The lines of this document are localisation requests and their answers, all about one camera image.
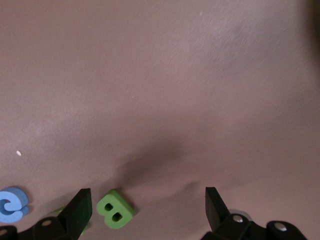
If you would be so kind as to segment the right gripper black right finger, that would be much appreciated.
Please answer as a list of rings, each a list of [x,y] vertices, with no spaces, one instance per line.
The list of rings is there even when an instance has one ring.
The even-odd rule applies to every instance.
[[[205,213],[211,231],[203,240],[305,240],[293,224],[280,220],[256,224],[240,213],[230,213],[215,187],[205,188]]]

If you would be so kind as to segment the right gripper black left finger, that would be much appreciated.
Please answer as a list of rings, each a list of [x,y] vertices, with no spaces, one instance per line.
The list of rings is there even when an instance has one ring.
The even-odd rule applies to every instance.
[[[57,215],[39,220],[30,228],[18,232],[13,225],[0,229],[2,240],[77,240],[92,216],[92,196],[89,188],[82,188]]]

